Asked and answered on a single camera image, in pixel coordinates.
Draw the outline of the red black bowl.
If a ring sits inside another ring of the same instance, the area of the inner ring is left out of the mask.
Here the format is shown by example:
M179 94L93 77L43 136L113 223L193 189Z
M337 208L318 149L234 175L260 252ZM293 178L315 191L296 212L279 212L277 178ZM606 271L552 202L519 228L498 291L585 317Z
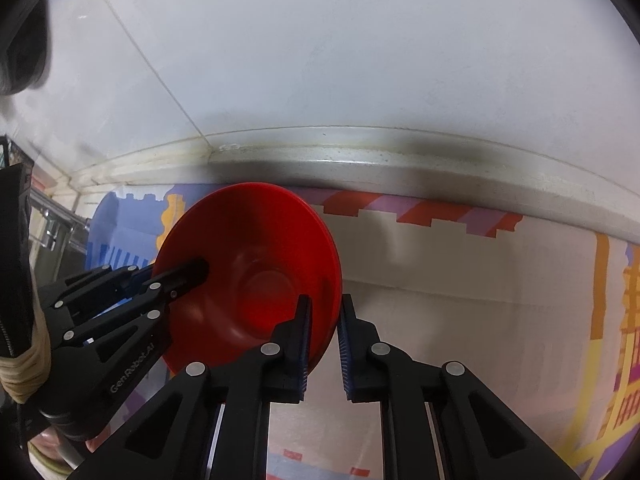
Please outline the red black bowl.
M302 198L268 183L206 195L168 232L153 273L194 259L207 262L208 274L169 308L163 359L173 373L194 361L239 359L294 318L301 296L311 302L308 366L318 365L340 312L342 269L329 229Z

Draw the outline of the stainless steel sink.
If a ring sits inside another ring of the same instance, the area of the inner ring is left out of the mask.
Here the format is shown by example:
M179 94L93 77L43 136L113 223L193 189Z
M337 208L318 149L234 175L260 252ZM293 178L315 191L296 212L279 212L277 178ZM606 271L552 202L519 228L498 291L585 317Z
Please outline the stainless steel sink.
M29 262L38 285L85 270L90 220L51 197L30 191Z

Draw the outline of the colourful patterned table mat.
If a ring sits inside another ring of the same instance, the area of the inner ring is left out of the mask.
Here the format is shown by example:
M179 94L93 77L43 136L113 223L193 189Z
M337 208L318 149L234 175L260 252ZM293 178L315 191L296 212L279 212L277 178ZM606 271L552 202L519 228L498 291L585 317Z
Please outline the colourful patterned table mat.
M218 186L106 193L86 268L155 259ZM639 437L639 244L521 214L328 188L291 188L329 227L344 291L381 339L469 367L582 479ZM267 479L382 478L380 412L346 400L336 336L299 406L273 405Z

